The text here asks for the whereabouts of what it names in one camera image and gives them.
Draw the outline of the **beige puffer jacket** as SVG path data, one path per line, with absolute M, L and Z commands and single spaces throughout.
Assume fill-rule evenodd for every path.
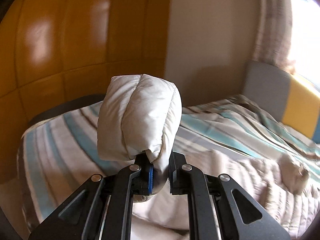
M 146 154 L 154 168 L 152 194 L 159 193 L 181 116 L 174 83 L 147 74 L 112 77 L 98 116 L 99 158 L 124 163 Z

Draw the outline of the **striped bed cover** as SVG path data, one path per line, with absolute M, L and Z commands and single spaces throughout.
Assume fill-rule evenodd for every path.
M 18 154 L 22 210 L 34 230 L 89 176 L 125 163 L 97 152 L 101 103 L 36 123 Z M 319 212 L 319 144 L 236 95 L 185 107 L 174 151 L 204 173 L 229 174 L 290 234 L 303 239 Z

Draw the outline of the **grey yellow blue headboard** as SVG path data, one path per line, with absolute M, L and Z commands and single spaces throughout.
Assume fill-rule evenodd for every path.
M 319 143 L 319 93 L 286 71 L 261 62 L 248 64 L 242 94 L 285 124 Z

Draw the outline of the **orange wooden wardrobe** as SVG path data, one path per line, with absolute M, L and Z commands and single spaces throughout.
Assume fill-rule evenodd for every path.
M 28 237 L 18 154 L 28 122 L 106 94 L 111 78 L 163 77 L 170 0 L 11 0 L 1 18 L 1 207 Z

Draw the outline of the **beige patterned curtain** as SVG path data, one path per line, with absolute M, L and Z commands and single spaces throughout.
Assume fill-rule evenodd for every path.
M 288 59 L 292 37 L 291 0 L 260 0 L 260 17 L 252 60 L 293 74 Z

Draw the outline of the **dark bed frame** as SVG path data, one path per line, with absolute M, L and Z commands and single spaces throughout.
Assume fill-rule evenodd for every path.
M 82 107 L 86 107 L 94 103 L 103 101 L 104 97 L 105 97 L 105 94 L 92 94 L 92 95 L 82 96 L 80 98 L 77 98 L 71 101 L 67 101 L 65 103 L 62 103 L 56 107 L 53 107 L 45 112 L 42 112 L 36 115 L 28 122 L 28 127 L 31 127 L 34 124 L 37 124 L 38 122 L 41 122 L 50 118 L 54 118 L 63 113 L 80 109 Z

